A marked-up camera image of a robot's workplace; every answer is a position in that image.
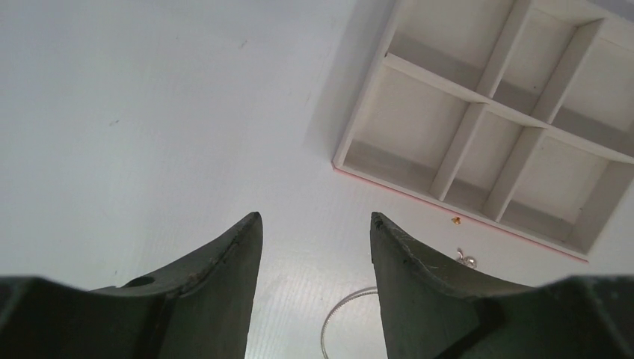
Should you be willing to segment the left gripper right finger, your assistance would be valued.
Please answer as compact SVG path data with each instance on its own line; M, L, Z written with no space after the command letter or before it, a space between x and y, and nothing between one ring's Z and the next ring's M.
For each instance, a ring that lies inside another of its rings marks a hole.
M389 358L631 358L633 278L543 286L472 269L373 212L372 264Z

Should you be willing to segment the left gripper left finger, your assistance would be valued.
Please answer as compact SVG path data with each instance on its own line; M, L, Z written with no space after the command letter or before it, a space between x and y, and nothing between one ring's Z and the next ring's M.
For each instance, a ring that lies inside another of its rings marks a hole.
M123 286L88 291L3 277L1 356L243 358L262 244L262 218L252 212Z

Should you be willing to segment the pink compartment tray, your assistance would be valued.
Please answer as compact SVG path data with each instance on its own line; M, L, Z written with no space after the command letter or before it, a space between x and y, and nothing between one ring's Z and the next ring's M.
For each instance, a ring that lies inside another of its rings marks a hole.
M333 166L586 261L633 186L633 3L396 1Z

